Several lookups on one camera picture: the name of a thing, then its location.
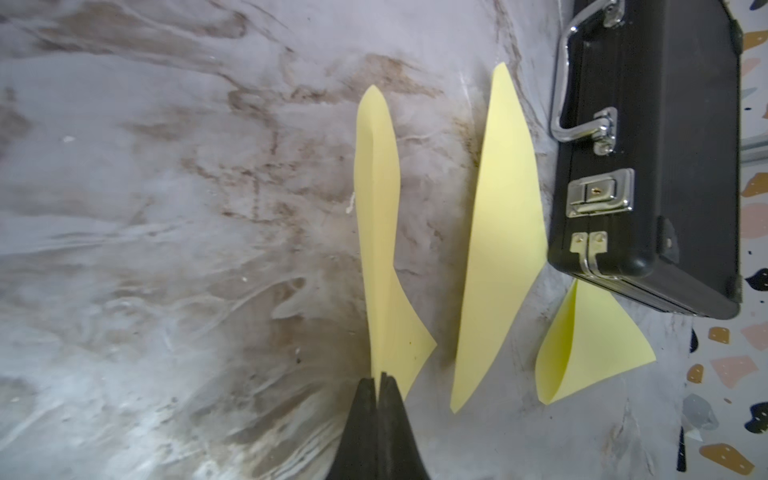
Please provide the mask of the black hard case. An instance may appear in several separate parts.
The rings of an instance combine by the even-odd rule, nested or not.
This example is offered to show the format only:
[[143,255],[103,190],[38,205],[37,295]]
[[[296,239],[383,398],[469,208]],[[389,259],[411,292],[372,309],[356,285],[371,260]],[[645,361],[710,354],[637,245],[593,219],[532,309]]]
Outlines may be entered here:
[[578,1],[558,43],[557,270],[663,312],[740,309],[742,31],[722,1]]

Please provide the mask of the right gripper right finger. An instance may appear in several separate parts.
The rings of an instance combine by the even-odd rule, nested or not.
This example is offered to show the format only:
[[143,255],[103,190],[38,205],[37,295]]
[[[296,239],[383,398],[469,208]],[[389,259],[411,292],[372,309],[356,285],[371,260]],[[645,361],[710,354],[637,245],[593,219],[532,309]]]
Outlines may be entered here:
[[377,407],[378,479],[429,480],[396,379],[386,373]]

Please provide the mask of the yellow square paper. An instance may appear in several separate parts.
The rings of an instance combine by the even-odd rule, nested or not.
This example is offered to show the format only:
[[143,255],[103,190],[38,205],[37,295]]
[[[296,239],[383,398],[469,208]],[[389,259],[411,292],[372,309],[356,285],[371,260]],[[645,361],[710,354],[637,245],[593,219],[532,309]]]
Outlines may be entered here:
[[394,267],[401,191],[393,122],[374,85],[362,96],[356,119],[354,193],[364,296],[371,348],[371,375],[394,378],[403,397],[436,347],[408,300]]
[[450,408],[458,412],[496,359],[546,261],[536,155],[506,64],[492,74],[468,245]]
[[655,360],[645,335],[614,296],[576,280],[538,352],[537,396],[549,405]]

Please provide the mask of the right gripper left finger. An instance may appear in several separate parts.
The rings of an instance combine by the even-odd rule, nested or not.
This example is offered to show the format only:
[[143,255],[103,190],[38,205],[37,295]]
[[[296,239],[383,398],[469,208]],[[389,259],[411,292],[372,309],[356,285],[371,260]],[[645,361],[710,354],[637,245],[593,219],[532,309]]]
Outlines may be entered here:
[[376,479],[378,476],[378,417],[374,380],[358,383],[341,440],[326,476],[335,479]]

